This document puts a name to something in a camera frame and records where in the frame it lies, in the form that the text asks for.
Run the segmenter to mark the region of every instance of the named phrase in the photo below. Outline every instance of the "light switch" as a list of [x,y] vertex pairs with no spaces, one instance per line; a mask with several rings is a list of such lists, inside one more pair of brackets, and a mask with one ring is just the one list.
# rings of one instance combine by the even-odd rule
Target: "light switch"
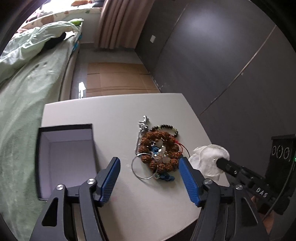
[[150,38],[150,42],[151,42],[151,43],[154,43],[155,38],[156,38],[156,37],[155,37],[154,35],[152,35],[151,38]]

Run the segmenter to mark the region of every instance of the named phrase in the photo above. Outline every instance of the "cardboard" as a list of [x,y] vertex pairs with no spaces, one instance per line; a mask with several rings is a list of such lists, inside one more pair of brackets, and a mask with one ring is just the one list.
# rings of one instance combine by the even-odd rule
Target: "cardboard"
[[142,64],[89,63],[86,96],[159,93]]
[[40,127],[35,175],[38,198],[47,200],[54,188],[79,186],[98,168],[92,124]]

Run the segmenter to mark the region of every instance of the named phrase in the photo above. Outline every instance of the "white cloth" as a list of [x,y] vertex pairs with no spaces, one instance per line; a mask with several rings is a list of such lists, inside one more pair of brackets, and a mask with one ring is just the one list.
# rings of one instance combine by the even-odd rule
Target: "white cloth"
[[189,162],[194,169],[199,170],[205,178],[219,181],[220,174],[223,173],[216,165],[219,158],[230,160],[228,151],[222,146],[208,145],[194,149],[194,154],[189,158]]

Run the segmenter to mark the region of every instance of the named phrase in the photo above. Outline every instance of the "metal chain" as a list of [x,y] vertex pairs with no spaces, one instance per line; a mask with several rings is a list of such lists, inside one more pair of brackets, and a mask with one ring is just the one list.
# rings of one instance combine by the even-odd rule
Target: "metal chain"
[[139,140],[140,140],[140,135],[144,134],[146,131],[148,131],[148,125],[147,122],[149,121],[149,118],[147,116],[143,116],[144,120],[139,121],[139,133],[136,141],[136,147],[135,147],[135,154],[138,155],[138,146],[139,146]]

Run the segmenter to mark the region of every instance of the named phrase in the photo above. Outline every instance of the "metal keychain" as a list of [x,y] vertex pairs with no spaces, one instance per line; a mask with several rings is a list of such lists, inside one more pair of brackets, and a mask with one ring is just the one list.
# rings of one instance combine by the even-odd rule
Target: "metal keychain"
[[152,156],[150,153],[139,153],[139,154],[137,154],[137,155],[133,158],[133,160],[131,161],[131,170],[132,170],[132,172],[134,173],[134,175],[135,175],[137,178],[139,178],[139,179],[150,179],[150,178],[154,177],[154,176],[156,175],[156,173],[158,172],[158,165],[157,165],[157,168],[156,168],[155,173],[153,173],[152,176],[150,176],[150,177],[140,177],[140,176],[138,176],[138,175],[135,173],[135,171],[133,170],[133,162],[134,162],[134,160],[135,160],[137,157],[141,156],[141,155],[149,155],[149,156]]
[[136,141],[136,147],[135,147],[135,154],[138,154],[138,147],[139,147],[139,140],[140,136],[143,135],[146,131],[148,131],[148,125],[147,122],[149,121],[149,118],[147,116],[143,116],[144,120],[139,121],[139,133]]

